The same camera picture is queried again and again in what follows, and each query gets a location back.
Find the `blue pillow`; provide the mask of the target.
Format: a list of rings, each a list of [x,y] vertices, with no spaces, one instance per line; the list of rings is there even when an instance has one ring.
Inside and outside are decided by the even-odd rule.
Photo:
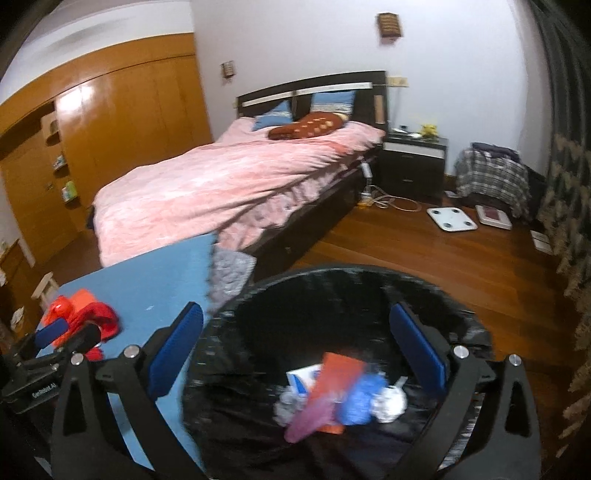
[[[289,125],[293,121],[294,118],[291,114],[290,102],[284,100],[280,104],[277,104],[276,107],[273,107],[273,109],[270,109],[270,111],[257,115],[252,130],[257,131],[263,128]]]
[[[310,112],[327,112],[351,116],[356,91],[318,92],[311,96]]]

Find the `right blue pillow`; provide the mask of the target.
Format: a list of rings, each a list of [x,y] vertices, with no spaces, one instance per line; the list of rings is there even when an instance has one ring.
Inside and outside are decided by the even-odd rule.
[[[310,112],[327,112],[351,116],[356,91],[318,92],[311,96]]]

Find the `black white nightstand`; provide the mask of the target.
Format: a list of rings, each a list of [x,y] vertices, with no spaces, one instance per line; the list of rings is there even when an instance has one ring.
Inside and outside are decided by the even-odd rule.
[[[389,133],[378,156],[377,183],[394,196],[440,206],[447,157],[446,138]]]

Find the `plaid cloth pile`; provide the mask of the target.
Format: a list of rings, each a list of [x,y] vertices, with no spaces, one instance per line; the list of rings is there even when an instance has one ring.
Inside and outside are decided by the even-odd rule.
[[[490,197],[507,204],[515,218],[529,216],[529,171],[515,150],[473,143],[459,154],[455,176],[461,197]]]

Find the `brown dotted pillow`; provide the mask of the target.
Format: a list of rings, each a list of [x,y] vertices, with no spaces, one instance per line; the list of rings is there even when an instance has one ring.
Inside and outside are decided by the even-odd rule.
[[[348,121],[349,117],[342,113],[311,112],[297,122],[271,129],[267,138],[277,141],[321,137],[339,130]]]

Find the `red plastic bag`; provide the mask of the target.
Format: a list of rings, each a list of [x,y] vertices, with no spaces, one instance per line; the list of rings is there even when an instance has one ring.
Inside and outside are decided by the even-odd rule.
[[[70,323],[72,316],[74,315],[74,306],[71,300],[63,295],[59,295],[48,307],[45,312],[41,323],[44,327],[52,324],[53,322],[63,319],[67,323]]]

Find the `wooden sideboard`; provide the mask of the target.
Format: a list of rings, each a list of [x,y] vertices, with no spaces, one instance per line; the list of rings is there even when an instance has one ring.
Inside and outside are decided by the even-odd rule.
[[[35,272],[29,265],[19,241],[1,255],[1,323],[15,341],[35,330],[38,317],[31,298]]]

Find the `dark bed headboard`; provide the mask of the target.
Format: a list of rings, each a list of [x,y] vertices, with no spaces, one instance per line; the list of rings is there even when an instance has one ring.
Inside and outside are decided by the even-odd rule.
[[[335,103],[353,95],[349,119],[388,131],[388,91],[385,71],[322,75],[259,89],[236,98],[236,116],[256,117],[287,101],[294,120],[310,113],[312,105]]]

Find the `pink packet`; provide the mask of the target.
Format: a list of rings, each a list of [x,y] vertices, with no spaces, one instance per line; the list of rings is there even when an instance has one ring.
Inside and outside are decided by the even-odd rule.
[[[294,415],[284,433],[284,440],[294,444],[308,438],[325,425],[332,423],[335,414],[335,399],[331,396],[317,398]]]

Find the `black trash bin with bag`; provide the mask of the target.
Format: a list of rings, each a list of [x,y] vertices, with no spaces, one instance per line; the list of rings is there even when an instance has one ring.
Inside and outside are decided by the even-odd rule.
[[[411,448],[437,403],[424,393],[391,333],[407,303],[451,345],[491,359],[476,314],[434,284],[378,267],[290,272],[253,286],[208,322],[185,380],[183,423],[212,479],[382,479]],[[288,376],[314,367],[311,399],[342,399],[365,373],[404,382],[405,413],[390,423],[327,425],[284,437]]]

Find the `blue plastic bag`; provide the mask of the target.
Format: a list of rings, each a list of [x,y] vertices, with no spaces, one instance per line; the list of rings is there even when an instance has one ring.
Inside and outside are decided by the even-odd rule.
[[[335,407],[335,421],[344,426],[366,425],[372,419],[372,403],[388,387],[381,373],[363,373]]]

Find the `small wooden stool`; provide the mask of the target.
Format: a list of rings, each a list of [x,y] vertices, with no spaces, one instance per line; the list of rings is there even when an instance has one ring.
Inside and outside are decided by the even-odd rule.
[[[52,302],[58,297],[59,285],[52,272],[45,274],[31,294],[31,299],[37,302],[43,312],[46,312]]]

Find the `white blue medicine box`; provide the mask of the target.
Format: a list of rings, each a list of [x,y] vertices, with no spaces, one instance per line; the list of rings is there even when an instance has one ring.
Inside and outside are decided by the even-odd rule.
[[[308,397],[315,387],[321,370],[322,365],[315,364],[287,371],[287,383],[290,386],[290,390],[297,396]]]

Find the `white tissue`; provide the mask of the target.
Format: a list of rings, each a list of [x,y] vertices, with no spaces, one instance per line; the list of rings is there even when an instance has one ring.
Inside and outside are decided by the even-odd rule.
[[[379,423],[392,423],[402,416],[408,406],[407,395],[402,387],[384,388],[370,401],[370,415]]]

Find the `white bathroom scale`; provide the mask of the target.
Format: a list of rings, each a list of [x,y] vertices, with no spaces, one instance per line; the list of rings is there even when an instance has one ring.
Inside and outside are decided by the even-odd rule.
[[[427,214],[441,230],[447,233],[474,231],[478,229],[477,223],[457,207],[428,208]]]

